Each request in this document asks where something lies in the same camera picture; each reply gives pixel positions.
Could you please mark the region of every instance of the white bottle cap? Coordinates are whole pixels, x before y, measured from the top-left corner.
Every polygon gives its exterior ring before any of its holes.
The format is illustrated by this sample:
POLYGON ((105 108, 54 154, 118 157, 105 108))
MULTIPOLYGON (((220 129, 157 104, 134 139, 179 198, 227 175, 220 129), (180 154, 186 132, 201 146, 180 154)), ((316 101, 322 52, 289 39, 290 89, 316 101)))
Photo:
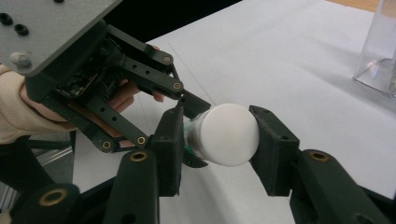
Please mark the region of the white bottle cap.
POLYGON ((259 126, 241 105, 218 105, 192 121, 187 142, 204 160, 237 166, 249 161, 259 145, 259 126))

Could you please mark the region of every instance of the table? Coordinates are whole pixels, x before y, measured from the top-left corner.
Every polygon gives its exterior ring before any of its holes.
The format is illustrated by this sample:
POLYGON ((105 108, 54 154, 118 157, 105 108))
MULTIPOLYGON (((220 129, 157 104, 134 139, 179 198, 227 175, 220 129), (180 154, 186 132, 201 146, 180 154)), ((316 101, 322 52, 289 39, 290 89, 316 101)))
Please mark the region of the table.
MULTIPOLYGON (((244 0, 149 41, 172 54, 185 88, 213 105, 258 105, 300 139, 332 154, 361 186, 396 190, 396 104, 352 81, 373 12, 315 0, 244 0)), ((124 111, 145 133, 162 113, 139 93, 124 111)), ((78 133, 73 182, 85 191, 114 176, 120 154, 78 133)), ((162 223, 293 223, 287 198, 270 198, 245 163, 183 167, 180 195, 161 198, 162 223)))

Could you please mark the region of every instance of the clear plastic container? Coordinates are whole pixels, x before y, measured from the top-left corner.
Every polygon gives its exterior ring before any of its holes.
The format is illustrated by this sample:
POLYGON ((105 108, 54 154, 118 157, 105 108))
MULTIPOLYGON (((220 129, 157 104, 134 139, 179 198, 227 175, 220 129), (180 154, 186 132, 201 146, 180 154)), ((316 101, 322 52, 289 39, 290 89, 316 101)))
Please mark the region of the clear plastic container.
POLYGON ((380 0, 353 77, 396 97, 396 0, 380 0))

